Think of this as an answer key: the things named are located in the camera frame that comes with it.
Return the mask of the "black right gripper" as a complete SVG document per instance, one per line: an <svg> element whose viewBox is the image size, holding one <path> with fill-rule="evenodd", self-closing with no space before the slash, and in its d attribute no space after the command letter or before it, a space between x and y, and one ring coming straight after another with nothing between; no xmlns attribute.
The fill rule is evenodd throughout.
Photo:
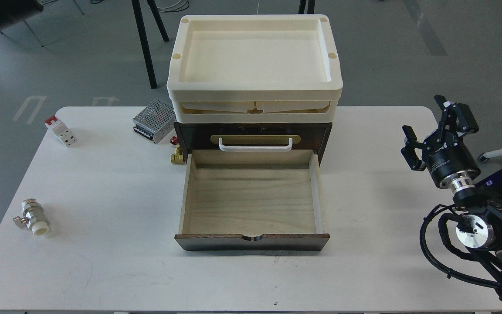
<svg viewBox="0 0 502 314"><path fill-rule="evenodd" d="M427 136L424 143L419 143L412 127L403 125L406 137L401 153L412 170L428 169L435 186L444 189L442 181L449 175L466 171L471 179L475 179L482 172L463 143L463 137L477 133L479 126L468 105L451 103L442 95L435 95L434 99L442 110L437 132ZM421 159L416 149L422 150Z"/></svg>

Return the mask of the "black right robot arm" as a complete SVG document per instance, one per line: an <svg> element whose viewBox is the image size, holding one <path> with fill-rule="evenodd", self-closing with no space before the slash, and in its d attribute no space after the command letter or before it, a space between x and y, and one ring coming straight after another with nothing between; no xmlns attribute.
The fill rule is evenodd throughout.
<svg viewBox="0 0 502 314"><path fill-rule="evenodd" d="M502 169L475 183L481 173L463 143L463 137L479 130L469 106L449 102L444 96L434 99L441 120L433 133L418 141L412 127L402 127L405 146L401 153L414 171L428 169L440 189L453 193L452 205L437 205L424 218L420 246L425 258L449 278L492 288L502 301ZM444 247L460 259L480 263L493 280L469 276L445 266L427 246L426 231L438 217L438 230Z"/></svg>

